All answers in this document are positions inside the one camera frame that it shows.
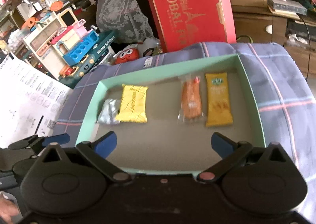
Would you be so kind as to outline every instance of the human hand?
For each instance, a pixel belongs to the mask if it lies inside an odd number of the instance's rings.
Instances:
[[[0,196],[0,217],[7,223],[12,224],[11,216],[19,214],[18,207],[11,201]]]

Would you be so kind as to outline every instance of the red toy with eyes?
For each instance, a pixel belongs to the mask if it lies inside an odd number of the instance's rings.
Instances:
[[[115,64],[121,64],[125,62],[134,61],[139,58],[139,51],[136,48],[130,48],[121,52],[116,60]]]

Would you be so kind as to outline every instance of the yellow snack package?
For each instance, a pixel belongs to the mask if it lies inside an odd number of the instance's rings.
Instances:
[[[208,97],[206,127],[232,124],[227,73],[205,74],[205,77]]]
[[[123,84],[121,107],[116,120],[146,123],[146,92],[148,87]]]

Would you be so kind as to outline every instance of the white tag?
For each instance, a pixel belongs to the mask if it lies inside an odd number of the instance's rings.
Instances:
[[[146,61],[145,61],[145,63],[144,63],[144,68],[146,68],[146,67],[150,67],[150,66],[151,66],[152,61],[153,61],[153,58],[152,58],[152,57],[150,57],[150,58],[146,59]]]

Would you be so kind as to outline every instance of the cardboard tray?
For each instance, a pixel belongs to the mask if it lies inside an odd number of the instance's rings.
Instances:
[[[205,73],[228,73],[233,124],[205,127],[205,120],[192,124],[178,122],[181,100],[179,76],[201,76],[203,112],[207,115]],[[122,84],[149,86],[146,124],[96,125],[106,98],[120,99]],[[246,140],[265,146],[260,116],[248,77],[238,55],[196,59],[145,69],[99,82],[87,109],[77,143],[94,141],[108,131],[118,138],[108,161],[129,172],[197,172],[220,161],[211,148],[211,135],[218,131],[234,141]]]

